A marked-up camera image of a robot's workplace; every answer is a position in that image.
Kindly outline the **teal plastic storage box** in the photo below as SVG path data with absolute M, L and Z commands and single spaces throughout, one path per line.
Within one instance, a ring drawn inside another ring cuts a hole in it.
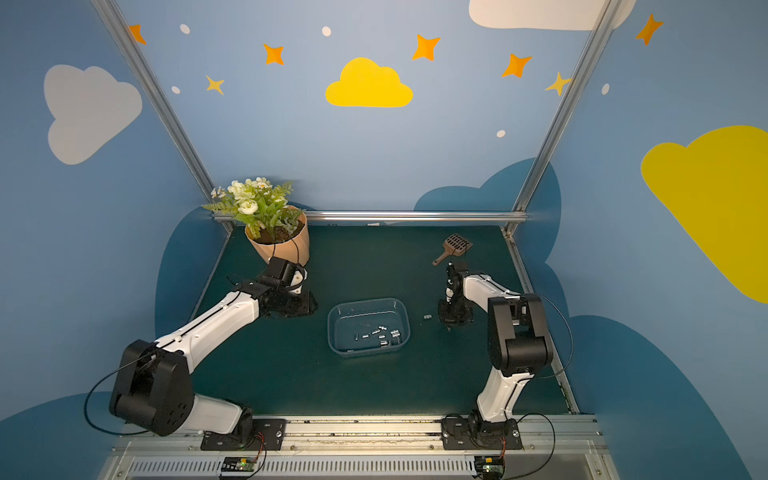
M 327 342 L 342 358 L 402 349 L 411 338 L 407 309 L 395 298 L 338 304 L 327 315 Z

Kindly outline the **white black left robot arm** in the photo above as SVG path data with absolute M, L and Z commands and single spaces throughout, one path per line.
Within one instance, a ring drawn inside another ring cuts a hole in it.
M 203 432 L 241 448 L 256 437 L 251 411 L 197 394 L 191 375 L 202 361 L 245 326 L 263 316 L 308 316 L 317 308 L 304 288 L 306 268 L 273 257 L 254 279 L 237 283 L 217 304 L 152 342 L 136 340 L 122 354 L 110 413 L 160 436 Z

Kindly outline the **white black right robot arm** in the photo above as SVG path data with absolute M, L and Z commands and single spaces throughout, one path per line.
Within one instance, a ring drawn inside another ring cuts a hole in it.
M 473 321 L 476 307 L 487 314 L 487 351 L 491 373 L 476 400 L 475 417 L 486 424 L 512 418 L 523 388 L 554 356 L 542 298 L 514 292 L 484 273 L 471 273 L 462 263 L 446 267 L 445 297 L 438 317 L 447 327 Z

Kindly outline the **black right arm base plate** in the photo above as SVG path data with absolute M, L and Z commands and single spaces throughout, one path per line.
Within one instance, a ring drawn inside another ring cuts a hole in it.
M 445 450 L 522 450 L 523 442 L 514 419 L 483 420 L 475 413 L 468 417 L 451 414 L 440 422 Z

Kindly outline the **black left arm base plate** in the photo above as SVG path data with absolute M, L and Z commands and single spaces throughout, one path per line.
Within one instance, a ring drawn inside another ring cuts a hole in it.
M 279 451 L 285 438 L 287 421 L 282 418 L 252 418 L 251 424 L 238 425 L 230 434 L 205 431 L 202 451 Z

